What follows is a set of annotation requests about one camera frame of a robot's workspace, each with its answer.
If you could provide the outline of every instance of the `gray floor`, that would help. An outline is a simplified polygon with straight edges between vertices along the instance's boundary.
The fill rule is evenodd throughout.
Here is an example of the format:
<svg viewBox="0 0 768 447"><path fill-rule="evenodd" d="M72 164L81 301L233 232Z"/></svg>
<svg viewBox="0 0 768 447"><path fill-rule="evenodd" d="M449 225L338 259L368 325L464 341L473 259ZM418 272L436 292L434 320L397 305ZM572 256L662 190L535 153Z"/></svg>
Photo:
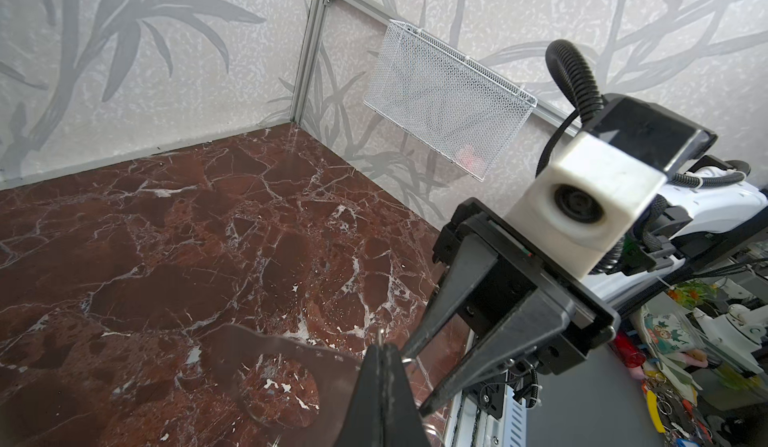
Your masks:
<svg viewBox="0 0 768 447"><path fill-rule="evenodd" d="M528 447L664 447L640 383L608 347L562 375L542 375L542 404L528 411Z"/></svg>

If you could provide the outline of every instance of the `red marble tabletop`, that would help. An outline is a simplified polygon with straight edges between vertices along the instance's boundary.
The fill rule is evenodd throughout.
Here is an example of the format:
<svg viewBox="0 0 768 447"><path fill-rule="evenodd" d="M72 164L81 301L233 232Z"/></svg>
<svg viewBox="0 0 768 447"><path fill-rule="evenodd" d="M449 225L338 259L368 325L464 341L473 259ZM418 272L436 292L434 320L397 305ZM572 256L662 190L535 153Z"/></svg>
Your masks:
<svg viewBox="0 0 768 447"><path fill-rule="evenodd" d="M292 125L2 191L0 445L247 447L311 426L331 407L296 359L243 354L241 403L220 385L226 325L355 362L379 328L402 346L436 237ZM408 369L417 400L467 334L454 319Z"/></svg>

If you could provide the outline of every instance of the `vertical metal post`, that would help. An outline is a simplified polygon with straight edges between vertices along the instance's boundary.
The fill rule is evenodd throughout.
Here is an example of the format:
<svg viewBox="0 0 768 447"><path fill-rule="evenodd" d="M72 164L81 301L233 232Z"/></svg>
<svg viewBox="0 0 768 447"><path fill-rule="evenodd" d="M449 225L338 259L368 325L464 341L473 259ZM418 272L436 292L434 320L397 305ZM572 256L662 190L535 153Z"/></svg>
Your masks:
<svg viewBox="0 0 768 447"><path fill-rule="evenodd" d="M312 0L310 15L304 33L304 42L301 47L299 69L296 73L296 84L293 87L293 101L290 107L290 120L301 123L306 104L307 92L310 90L312 70L317 59L317 51L320 48L322 37L322 20L325 19L326 7L330 0Z"/></svg>

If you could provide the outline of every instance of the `white mesh basket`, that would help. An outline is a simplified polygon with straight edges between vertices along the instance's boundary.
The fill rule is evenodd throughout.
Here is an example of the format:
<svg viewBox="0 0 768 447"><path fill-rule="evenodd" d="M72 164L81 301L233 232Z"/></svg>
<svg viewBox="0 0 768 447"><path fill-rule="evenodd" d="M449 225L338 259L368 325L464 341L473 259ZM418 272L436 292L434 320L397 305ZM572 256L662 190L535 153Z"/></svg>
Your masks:
<svg viewBox="0 0 768 447"><path fill-rule="evenodd" d="M536 98L423 30L390 20L365 103L482 181Z"/></svg>

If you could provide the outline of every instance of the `leaf pattern wallpaper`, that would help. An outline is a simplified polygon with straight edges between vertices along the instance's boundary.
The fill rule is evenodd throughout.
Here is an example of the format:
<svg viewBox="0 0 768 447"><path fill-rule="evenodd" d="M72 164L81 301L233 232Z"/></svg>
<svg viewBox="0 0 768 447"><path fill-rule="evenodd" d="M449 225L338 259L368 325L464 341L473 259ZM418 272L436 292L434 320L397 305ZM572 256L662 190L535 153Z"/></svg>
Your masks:
<svg viewBox="0 0 768 447"><path fill-rule="evenodd" d="M0 180L287 120L308 1L0 0Z"/></svg>
<svg viewBox="0 0 768 447"><path fill-rule="evenodd" d="M375 0L564 111L544 64L551 40L577 43L606 92L658 102L715 130L713 154L768 183L768 0ZM441 227L481 198L506 212L533 179L554 128L531 117L484 182L362 104L384 25L335 2L303 126L398 200Z"/></svg>

